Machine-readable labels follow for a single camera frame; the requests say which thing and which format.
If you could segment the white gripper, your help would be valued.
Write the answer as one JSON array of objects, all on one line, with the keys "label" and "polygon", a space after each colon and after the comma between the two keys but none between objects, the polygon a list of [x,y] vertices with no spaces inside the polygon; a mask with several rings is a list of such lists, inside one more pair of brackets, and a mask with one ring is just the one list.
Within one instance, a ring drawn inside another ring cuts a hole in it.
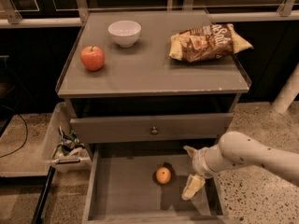
[{"label": "white gripper", "polygon": [[212,178],[215,174],[206,163],[207,147],[196,150],[194,147],[183,147],[192,158],[192,168],[197,175],[189,175],[186,186],[182,192],[182,199],[190,200],[206,183],[206,179]]}]

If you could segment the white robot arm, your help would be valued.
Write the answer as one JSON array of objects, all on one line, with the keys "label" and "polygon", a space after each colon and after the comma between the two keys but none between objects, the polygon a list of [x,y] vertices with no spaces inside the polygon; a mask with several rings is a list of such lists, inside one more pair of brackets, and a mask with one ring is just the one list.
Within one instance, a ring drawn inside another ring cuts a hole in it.
[{"label": "white robot arm", "polygon": [[228,132],[217,145],[195,149],[185,146],[192,158],[194,175],[189,175],[182,199],[191,199],[213,175],[249,165],[262,167],[268,172],[299,186],[299,154],[268,147],[240,132]]}]

